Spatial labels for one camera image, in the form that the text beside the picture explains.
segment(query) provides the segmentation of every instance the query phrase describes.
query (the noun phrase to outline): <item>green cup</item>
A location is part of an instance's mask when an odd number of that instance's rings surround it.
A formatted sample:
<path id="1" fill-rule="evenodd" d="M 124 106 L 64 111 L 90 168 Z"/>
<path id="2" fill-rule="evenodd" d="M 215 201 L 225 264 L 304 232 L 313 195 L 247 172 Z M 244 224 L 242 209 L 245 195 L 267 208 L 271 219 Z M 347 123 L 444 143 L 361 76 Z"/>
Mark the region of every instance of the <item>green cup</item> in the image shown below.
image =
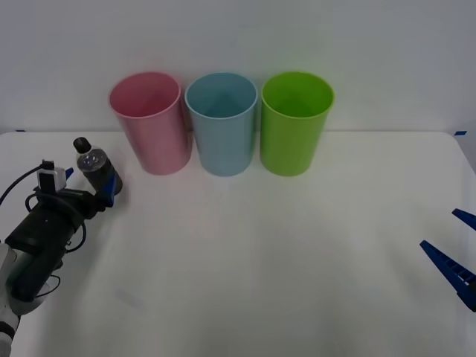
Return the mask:
<path id="1" fill-rule="evenodd" d="M 283 72 L 265 83 L 261 99 L 261 162 L 277 175 L 300 175 L 314 156 L 332 87 L 311 73 Z"/>

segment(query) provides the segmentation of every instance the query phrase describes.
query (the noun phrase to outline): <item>bottle cap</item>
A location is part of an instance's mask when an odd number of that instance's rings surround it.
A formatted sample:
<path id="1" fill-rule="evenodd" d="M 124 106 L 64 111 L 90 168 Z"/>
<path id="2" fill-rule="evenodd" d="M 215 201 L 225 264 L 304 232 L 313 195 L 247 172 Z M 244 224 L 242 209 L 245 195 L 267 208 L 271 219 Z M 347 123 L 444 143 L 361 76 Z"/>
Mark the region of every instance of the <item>bottle cap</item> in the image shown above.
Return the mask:
<path id="1" fill-rule="evenodd" d="M 79 154 L 85 154 L 91 149 L 88 139 L 83 137 L 74 139 L 73 146 Z"/>

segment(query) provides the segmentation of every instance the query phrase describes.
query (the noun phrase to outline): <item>blue cup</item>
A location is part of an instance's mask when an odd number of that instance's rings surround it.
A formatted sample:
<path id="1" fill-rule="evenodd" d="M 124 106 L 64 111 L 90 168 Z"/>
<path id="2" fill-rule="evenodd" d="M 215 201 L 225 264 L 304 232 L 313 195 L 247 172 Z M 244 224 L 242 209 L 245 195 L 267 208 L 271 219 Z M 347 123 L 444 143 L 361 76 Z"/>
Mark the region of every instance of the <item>blue cup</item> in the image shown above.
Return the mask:
<path id="1" fill-rule="evenodd" d="M 256 86 L 243 76 L 218 72 L 185 92 L 202 166 L 217 176 L 241 173 L 254 150 Z"/>

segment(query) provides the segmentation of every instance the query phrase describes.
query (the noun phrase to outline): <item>white wall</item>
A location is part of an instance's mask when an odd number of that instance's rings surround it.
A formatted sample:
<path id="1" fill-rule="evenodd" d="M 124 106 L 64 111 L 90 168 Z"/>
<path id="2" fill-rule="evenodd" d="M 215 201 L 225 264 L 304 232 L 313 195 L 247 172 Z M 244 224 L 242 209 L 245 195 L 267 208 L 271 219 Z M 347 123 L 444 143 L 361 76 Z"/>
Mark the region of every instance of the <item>white wall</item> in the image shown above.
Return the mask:
<path id="1" fill-rule="evenodd" d="M 328 79 L 328 129 L 476 115 L 474 0 L 18 0 L 0 9 L 0 129 L 118 129 L 109 89 L 158 69 Z"/>

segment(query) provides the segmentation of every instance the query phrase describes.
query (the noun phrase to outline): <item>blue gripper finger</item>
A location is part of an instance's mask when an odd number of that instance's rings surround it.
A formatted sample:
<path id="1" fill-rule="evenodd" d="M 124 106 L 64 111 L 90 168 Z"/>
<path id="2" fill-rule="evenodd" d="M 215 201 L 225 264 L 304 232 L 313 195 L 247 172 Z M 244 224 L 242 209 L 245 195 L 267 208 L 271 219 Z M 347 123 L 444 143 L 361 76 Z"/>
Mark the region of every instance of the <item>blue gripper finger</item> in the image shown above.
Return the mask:
<path id="1" fill-rule="evenodd" d="M 436 249 L 426 240 L 420 243 L 425 253 L 454 287 L 457 295 L 473 312 L 476 312 L 476 275 L 452 258 Z"/>
<path id="2" fill-rule="evenodd" d="M 451 213 L 453 213 L 454 216 L 461 219 L 469 227 L 473 228 L 476 231 L 476 216 L 474 214 L 470 214 L 468 212 L 465 212 L 464 210 L 458 210 L 458 209 L 455 209 Z"/>

